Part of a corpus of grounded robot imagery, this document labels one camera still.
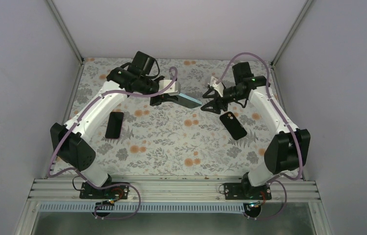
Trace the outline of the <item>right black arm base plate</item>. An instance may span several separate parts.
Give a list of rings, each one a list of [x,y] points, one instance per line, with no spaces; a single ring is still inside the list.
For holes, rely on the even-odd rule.
[[[271,200],[269,186],[251,187],[242,183],[224,183],[218,187],[218,192],[226,200]]]

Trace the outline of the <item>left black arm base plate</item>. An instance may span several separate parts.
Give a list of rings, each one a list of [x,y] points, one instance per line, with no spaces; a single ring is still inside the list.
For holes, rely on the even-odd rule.
[[[96,189],[88,183],[83,183],[81,186],[80,199],[103,199],[103,200],[118,200],[127,199],[129,186],[121,185],[108,189]]]

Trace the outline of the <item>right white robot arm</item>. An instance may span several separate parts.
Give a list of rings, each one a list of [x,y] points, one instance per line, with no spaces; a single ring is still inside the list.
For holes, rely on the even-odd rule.
[[[282,110],[265,76],[255,76],[248,62],[232,66],[235,85],[225,87],[223,83],[211,77],[208,90],[203,98],[210,101],[201,110],[220,114],[228,110],[230,103],[239,103],[245,107],[250,102],[267,125],[273,138],[264,153],[264,162],[256,169],[246,173],[241,181],[241,193],[246,199],[253,199],[260,187],[274,182],[280,176],[290,180],[300,178],[307,160],[310,145],[310,133],[300,129]],[[296,177],[288,176],[288,171],[298,170]]]

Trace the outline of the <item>black phone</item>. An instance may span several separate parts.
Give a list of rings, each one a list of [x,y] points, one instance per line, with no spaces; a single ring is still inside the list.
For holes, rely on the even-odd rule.
[[[120,137],[122,131],[123,118],[124,118],[123,112],[110,113],[105,132],[106,139],[118,139]]]

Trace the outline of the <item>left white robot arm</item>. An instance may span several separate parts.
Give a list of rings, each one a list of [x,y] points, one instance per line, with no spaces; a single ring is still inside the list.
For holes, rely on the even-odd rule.
[[[97,197],[106,198],[111,194],[109,175],[96,163],[96,152],[88,142],[111,111],[127,98],[153,98],[180,93],[176,67],[169,68],[170,79],[150,75],[153,65],[157,63],[155,58],[138,51],[132,62],[109,72],[98,93],[77,115],[64,124],[55,123],[51,127],[53,153],[50,162],[53,163],[59,157],[70,164],[70,167],[57,173],[52,173],[49,169],[47,177],[53,178],[73,170],[92,186],[92,191]]]

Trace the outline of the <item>black phone case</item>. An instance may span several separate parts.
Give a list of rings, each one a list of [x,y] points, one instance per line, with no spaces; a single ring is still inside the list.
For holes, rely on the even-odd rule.
[[[247,135],[247,131],[235,117],[234,113],[226,112],[220,115],[219,119],[234,140],[237,141]]]

